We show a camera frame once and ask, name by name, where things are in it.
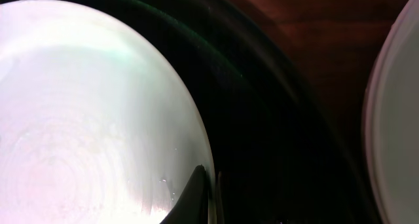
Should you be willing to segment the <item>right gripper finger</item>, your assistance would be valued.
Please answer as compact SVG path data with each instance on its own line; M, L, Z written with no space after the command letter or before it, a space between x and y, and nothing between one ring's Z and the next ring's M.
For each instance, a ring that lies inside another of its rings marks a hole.
M161 224L208 224L208 193L206 170L198 165L176 205Z

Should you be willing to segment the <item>mint green plate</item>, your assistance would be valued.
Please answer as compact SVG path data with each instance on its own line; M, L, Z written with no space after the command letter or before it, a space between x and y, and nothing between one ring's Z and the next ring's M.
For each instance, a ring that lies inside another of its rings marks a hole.
M364 102L365 157L382 221L417 223L418 0L409 0L392 25Z
M160 223L215 171L196 105L125 23L58 0L1 5L1 222Z

